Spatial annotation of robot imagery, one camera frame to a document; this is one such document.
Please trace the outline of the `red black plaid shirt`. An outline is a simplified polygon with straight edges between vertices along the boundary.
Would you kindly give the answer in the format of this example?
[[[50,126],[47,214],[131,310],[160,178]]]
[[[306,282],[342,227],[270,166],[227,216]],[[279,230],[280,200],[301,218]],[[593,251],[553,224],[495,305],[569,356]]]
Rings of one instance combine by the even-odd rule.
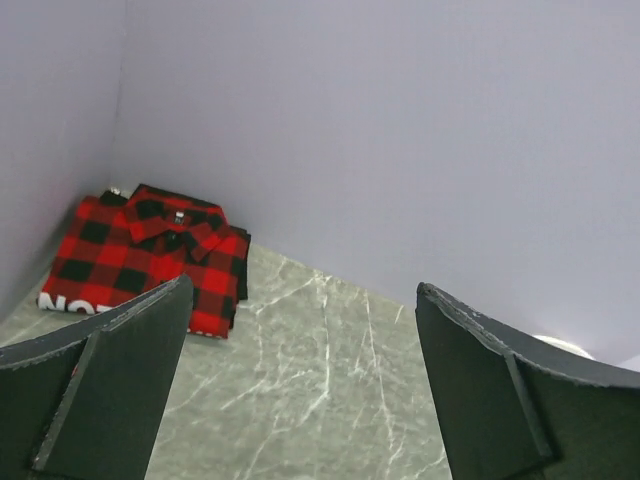
[[[144,184],[121,207],[99,197],[78,205],[37,306],[93,315],[186,275],[189,332],[227,338],[248,297],[248,231],[216,204]]]

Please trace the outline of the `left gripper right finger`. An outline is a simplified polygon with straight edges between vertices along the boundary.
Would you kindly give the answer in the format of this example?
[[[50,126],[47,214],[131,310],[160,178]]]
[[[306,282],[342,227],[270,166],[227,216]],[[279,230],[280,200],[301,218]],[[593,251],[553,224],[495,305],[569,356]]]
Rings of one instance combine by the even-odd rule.
[[[638,478],[638,372],[559,349],[428,283],[416,323],[453,478]]]

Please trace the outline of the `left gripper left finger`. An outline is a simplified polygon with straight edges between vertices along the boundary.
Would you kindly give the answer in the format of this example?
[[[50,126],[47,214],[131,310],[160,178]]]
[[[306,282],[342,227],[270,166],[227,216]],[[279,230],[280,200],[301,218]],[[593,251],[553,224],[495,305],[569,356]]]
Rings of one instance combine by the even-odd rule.
[[[192,309],[181,275],[2,347],[2,478],[144,478]]]

